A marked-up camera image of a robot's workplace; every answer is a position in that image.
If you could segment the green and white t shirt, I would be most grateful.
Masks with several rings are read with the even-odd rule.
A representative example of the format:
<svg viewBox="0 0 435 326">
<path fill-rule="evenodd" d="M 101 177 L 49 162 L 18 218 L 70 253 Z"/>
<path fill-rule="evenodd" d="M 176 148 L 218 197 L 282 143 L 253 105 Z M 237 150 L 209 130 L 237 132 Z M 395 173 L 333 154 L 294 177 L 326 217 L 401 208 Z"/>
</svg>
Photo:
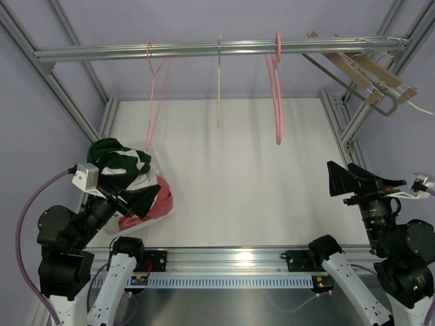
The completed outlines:
<svg viewBox="0 0 435 326">
<path fill-rule="evenodd" d="M 100 175 L 121 177 L 122 189 L 135 191 L 158 185 L 151 166 L 152 157 L 144 151 L 123 146 L 115 138 L 93 142 L 88 148 L 87 163 L 95 165 Z"/>
</svg>

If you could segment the pink t shirt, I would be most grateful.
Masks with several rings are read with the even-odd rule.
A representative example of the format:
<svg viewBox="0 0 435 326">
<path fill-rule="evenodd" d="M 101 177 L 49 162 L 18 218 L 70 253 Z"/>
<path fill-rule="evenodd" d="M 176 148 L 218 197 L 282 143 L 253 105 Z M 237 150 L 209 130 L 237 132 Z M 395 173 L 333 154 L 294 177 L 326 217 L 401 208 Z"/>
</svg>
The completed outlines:
<svg viewBox="0 0 435 326">
<path fill-rule="evenodd" d="M 161 176 L 157 176 L 156 180 L 157 184 L 161 186 L 161 189 L 147 216 L 144 219 L 140 219 L 139 217 L 120 217 L 118 227 L 121 232 L 133 232 L 147 227 L 164 219 L 173 210 L 173 195 L 167 180 Z"/>
</svg>

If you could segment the thick pink plastic hanger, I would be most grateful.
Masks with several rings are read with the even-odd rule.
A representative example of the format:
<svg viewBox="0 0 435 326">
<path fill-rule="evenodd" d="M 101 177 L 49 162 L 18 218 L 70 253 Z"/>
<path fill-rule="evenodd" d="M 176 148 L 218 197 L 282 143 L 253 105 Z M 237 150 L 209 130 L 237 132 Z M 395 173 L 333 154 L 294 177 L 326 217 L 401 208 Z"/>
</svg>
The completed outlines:
<svg viewBox="0 0 435 326">
<path fill-rule="evenodd" d="M 280 32 L 276 33 L 275 43 L 275 53 L 266 55 L 266 66 L 268 69 L 268 77 L 271 86 L 273 109 L 275 115 L 275 141 L 277 145 L 280 145 L 283 139 L 283 104 L 278 72 L 279 63 L 281 62 L 282 51 L 282 37 Z"/>
</svg>

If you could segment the cream plastic hanger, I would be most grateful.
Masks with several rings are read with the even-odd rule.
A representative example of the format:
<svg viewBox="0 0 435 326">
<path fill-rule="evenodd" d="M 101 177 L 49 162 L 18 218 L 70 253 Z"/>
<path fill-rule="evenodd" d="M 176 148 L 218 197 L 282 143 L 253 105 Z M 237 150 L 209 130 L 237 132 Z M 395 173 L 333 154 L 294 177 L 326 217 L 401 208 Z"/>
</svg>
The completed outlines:
<svg viewBox="0 0 435 326">
<path fill-rule="evenodd" d="M 217 110 L 216 110 L 216 126 L 220 127 L 221 121 L 221 87 L 222 87 L 222 64 L 221 64 L 221 42 L 222 34 L 219 34 L 218 49 L 217 49 Z"/>
</svg>

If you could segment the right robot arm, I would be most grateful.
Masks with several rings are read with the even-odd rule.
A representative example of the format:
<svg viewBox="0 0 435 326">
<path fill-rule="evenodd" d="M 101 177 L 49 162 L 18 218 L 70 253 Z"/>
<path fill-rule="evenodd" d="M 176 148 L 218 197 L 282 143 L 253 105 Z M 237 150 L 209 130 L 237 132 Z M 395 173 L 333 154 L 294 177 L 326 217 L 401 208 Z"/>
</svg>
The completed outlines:
<svg viewBox="0 0 435 326">
<path fill-rule="evenodd" d="M 410 190 L 404 180 L 379 177 L 356 164 L 327 163 L 330 196 L 349 194 L 347 206 L 358 206 L 370 244 L 379 284 L 391 304 L 380 304 L 353 270 L 344 250 L 329 234 L 309 243 L 307 261 L 324 269 L 339 285 L 365 325 L 430 325 L 434 316 L 434 226 L 420 219 L 399 224 L 401 199 L 434 195 L 434 178 L 417 173 Z"/>
</svg>

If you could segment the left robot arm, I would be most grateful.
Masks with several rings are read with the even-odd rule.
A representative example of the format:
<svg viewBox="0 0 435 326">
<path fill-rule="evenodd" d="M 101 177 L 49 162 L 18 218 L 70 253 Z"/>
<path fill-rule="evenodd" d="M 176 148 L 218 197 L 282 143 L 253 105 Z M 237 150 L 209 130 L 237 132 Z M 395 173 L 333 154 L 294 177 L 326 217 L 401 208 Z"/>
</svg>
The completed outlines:
<svg viewBox="0 0 435 326">
<path fill-rule="evenodd" d="M 76 171 L 72 183 L 88 196 L 84 208 L 75 213 L 52 206 L 38 221 L 40 291 L 54 308 L 56 325 L 113 325 L 127 280 L 145 265 L 143 241 L 131 237 L 115 241 L 107 276 L 91 307 L 87 300 L 94 253 L 86 247 L 115 213 L 145 217 L 161 186 L 155 181 L 140 185 L 132 173 L 101 175 L 94 168 Z"/>
</svg>

